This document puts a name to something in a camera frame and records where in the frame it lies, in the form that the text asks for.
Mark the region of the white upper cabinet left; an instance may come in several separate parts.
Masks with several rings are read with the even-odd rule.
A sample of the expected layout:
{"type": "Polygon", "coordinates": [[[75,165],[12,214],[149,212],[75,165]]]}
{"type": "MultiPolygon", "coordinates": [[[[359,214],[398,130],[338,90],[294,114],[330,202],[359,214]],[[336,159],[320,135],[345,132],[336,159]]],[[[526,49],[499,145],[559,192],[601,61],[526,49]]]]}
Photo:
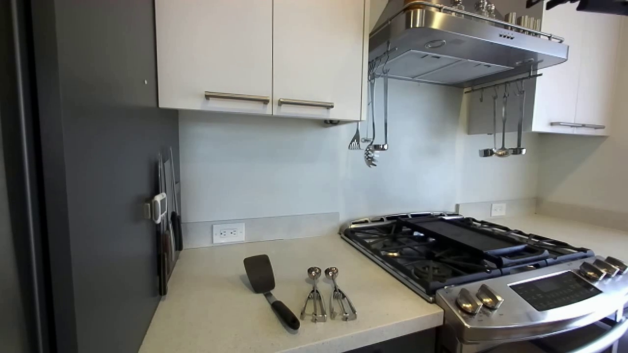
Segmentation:
{"type": "Polygon", "coordinates": [[[365,0],[155,0],[159,104],[357,122],[365,0]]]}

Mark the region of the white upper cabinet right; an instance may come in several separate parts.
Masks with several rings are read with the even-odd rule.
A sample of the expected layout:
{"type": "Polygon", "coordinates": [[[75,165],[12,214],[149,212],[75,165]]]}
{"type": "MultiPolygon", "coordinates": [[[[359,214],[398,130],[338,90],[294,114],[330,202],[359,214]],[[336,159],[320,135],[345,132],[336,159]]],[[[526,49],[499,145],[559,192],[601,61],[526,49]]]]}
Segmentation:
{"type": "Polygon", "coordinates": [[[579,12],[573,4],[544,12],[544,30],[565,39],[569,59],[536,81],[536,134],[608,134],[622,22],[622,16],[579,12]]]}

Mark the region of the dark tall refrigerator panel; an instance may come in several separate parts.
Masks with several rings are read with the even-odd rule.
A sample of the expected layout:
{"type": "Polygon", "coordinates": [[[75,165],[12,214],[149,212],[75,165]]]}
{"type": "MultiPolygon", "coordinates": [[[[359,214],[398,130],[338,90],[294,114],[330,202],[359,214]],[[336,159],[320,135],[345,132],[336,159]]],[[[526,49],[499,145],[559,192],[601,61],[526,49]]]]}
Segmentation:
{"type": "Polygon", "coordinates": [[[0,0],[0,353],[137,353],[163,298],[155,0],[0,0]]]}

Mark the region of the white cabinet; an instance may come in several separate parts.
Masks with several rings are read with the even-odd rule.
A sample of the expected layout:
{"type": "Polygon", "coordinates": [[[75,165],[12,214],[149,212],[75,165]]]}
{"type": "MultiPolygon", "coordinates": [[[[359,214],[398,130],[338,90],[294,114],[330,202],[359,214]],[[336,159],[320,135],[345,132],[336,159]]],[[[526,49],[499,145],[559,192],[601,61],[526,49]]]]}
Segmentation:
{"type": "Polygon", "coordinates": [[[357,122],[365,0],[155,0],[159,104],[357,122]]]}
{"type": "Polygon", "coordinates": [[[536,81],[536,134],[608,134],[622,22],[622,16],[579,12],[573,4],[544,12],[544,30],[565,39],[569,59],[536,81]]]}

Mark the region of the stainless steel range hood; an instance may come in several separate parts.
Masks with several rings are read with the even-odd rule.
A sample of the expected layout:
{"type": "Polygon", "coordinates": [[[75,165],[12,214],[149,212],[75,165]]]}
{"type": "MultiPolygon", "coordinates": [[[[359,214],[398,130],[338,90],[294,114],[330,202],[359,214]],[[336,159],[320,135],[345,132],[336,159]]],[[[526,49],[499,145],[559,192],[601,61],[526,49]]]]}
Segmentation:
{"type": "Polygon", "coordinates": [[[569,45],[502,20],[487,0],[389,0],[369,33],[369,75],[471,86],[565,63],[569,45]]]}

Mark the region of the black cast iron griddle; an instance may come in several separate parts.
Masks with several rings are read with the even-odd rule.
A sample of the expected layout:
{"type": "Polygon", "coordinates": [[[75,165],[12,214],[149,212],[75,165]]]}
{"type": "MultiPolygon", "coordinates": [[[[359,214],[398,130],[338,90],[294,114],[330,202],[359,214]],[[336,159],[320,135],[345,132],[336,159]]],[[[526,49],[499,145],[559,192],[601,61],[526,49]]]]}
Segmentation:
{"type": "Polygon", "coordinates": [[[453,243],[463,245],[467,249],[481,251],[485,255],[506,255],[506,253],[524,249],[524,243],[518,243],[514,239],[504,239],[504,237],[489,235],[489,234],[483,234],[477,230],[467,230],[463,226],[455,226],[446,220],[410,218],[410,220],[406,220],[406,226],[410,226],[422,234],[430,234],[434,237],[453,241],[453,243]]]}

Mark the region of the stainless steel gas stove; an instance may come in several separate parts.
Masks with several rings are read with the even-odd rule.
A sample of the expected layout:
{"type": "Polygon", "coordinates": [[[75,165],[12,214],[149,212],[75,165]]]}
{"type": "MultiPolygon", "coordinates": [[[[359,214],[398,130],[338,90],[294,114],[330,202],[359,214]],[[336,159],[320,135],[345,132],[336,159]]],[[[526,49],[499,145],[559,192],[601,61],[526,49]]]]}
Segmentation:
{"type": "Polygon", "coordinates": [[[577,273],[583,263],[605,259],[577,247],[522,230],[459,214],[396,214],[351,220],[340,237],[377,263],[412,292],[444,310],[438,349],[444,353],[618,353],[628,332],[628,273],[591,283],[577,273]],[[448,239],[422,234],[406,220],[446,220],[467,230],[524,243],[522,251],[485,255],[448,239]],[[573,273],[601,290],[589,300],[538,312],[512,285],[573,273]],[[461,288],[477,296],[481,285],[502,304],[463,314],[455,298],[461,288]]]}

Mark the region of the metal scoop left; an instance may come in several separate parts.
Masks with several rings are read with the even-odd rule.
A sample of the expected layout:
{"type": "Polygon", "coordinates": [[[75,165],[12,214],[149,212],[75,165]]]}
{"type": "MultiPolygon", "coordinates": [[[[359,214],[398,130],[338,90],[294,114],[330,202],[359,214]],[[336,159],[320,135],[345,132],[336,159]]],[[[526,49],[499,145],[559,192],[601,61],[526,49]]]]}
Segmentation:
{"type": "Polygon", "coordinates": [[[324,322],[326,320],[326,310],[322,304],[322,294],[318,290],[318,279],[322,275],[320,267],[310,267],[308,269],[308,285],[310,292],[302,304],[300,318],[306,320],[310,318],[312,322],[324,322]]]}

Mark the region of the hanging measuring cups right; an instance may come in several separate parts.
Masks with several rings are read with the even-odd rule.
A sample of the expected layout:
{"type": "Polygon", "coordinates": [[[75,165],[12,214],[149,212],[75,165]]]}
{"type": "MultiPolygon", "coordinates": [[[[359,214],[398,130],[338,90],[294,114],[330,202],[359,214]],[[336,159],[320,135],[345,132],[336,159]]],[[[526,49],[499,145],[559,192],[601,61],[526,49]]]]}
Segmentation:
{"type": "Polygon", "coordinates": [[[510,90],[506,84],[502,84],[501,88],[495,90],[491,100],[493,145],[481,149],[479,151],[481,157],[522,157],[528,153],[528,149],[524,147],[526,92],[518,88],[516,94],[518,94],[516,141],[512,145],[506,143],[510,90]]]}

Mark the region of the white wall outlet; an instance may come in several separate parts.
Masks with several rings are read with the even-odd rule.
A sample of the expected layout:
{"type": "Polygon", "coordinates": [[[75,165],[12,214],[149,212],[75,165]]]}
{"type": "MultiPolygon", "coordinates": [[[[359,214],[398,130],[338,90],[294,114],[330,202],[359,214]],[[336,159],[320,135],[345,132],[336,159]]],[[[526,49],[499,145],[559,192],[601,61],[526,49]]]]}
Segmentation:
{"type": "Polygon", "coordinates": [[[243,224],[216,224],[212,228],[212,239],[216,245],[241,243],[245,239],[243,224]]]}

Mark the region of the black spatula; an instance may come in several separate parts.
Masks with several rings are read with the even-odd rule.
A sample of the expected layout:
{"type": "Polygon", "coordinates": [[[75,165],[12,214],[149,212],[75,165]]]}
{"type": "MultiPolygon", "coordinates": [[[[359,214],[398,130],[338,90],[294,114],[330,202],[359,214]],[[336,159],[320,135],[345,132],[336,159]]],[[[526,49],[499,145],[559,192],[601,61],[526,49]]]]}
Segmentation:
{"type": "Polygon", "coordinates": [[[243,259],[245,275],[249,279],[249,286],[255,294],[263,294],[277,314],[277,318],[292,332],[300,328],[300,320],[292,314],[292,310],[273,296],[275,275],[267,255],[251,255],[243,259]]]}

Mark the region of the hanging ladle utensils left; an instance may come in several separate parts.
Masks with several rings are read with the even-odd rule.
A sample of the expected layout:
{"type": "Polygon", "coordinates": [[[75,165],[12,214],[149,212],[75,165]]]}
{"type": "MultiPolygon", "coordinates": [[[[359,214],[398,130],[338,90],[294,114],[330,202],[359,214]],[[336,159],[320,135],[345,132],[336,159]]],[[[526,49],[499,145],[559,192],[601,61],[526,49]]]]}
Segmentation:
{"type": "Polygon", "coordinates": [[[361,134],[361,124],[347,143],[351,151],[361,151],[369,169],[379,165],[379,155],[389,149],[389,77],[387,73],[371,73],[367,88],[367,124],[369,134],[361,134]],[[377,110],[375,92],[383,94],[383,110],[377,110]]]}

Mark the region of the metal scoop right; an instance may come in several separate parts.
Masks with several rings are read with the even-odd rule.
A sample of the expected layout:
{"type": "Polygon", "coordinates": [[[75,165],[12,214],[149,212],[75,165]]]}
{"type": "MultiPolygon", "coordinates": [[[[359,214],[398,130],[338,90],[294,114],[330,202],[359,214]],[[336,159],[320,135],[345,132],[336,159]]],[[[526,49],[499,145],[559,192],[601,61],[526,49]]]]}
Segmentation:
{"type": "Polygon", "coordinates": [[[328,267],[324,271],[326,279],[332,283],[332,296],[330,296],[330,318],[351,322],[357,318],[357,310],[347,298],[347,294],[338,286],[338,267],[328,267]]]}

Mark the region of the silver stove knob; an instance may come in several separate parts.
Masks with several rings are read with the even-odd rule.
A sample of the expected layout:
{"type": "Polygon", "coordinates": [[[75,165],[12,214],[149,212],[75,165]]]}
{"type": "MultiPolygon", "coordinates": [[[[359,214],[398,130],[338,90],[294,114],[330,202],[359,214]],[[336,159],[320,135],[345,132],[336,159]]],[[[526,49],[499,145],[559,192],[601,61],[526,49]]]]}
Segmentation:
{"type": "Polygon", "coordinates": [[[610,263],[612,267],[616,267],[618,269],[618,273],[626,273],[628,271],[628,265],[626,263],[622,263],[620,259],[616,259],[616,257],[606,257],[606,263],[610,263]]]}
{"type": "Polygon", "coordinates": [[[585,277],[587,281],[591,281],[591,283],[599,283],[599,281],[605,279],[605,273],[603,273],[599,267],[595,267],[593,263],[583,263],[583,265],[577,269],[577,273],[579,273],[581,277],[585,277]]]}
{"type": "Polygon", "coordinates": [[[502,304],[502,298],[495,290],[491,290],[487,285],[479,286],[477,298],[487,310],[497,310],[502,304]]]}
{"type": "Polygon", "coordinates": [[[593,265],[599,267],[606,279],[612,279],[618,275],[618,269],[614,265],[606,263],[605,259],[595,259],[593,265]]]}
{"type": "Polygon", "coordinates": [[[477,316],[483,308],[483,302],[467,288],[459,290],[455,304],[463,314],[469,314],[469,316],[477,316]]]}

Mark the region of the metal scoop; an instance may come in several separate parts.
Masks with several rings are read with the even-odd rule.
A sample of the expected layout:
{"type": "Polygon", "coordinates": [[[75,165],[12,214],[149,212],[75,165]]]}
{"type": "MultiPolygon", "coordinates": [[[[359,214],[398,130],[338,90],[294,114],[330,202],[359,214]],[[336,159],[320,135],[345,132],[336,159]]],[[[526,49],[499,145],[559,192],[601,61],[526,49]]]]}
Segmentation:
{"type": "Polygon", "coordinates": [[[310,292],[302,304],[300,318],[306,320],[310,318],[312,322],[324,322],[326,320],[326,310],[322,304],[322,294],[318,290],[318,279],[322,275],[320,267],[310,267],[308,269],[308,285],[310,292]]]}
{"type": "Polygon", "coordinates": [[[332,283],[332,296],[330,296],[330,318],[351,322],[357,318],[357,310],[347,298],[347,294],[338,286],[338,267],[328,267],[324,271],[326,279],[332,283]]]}

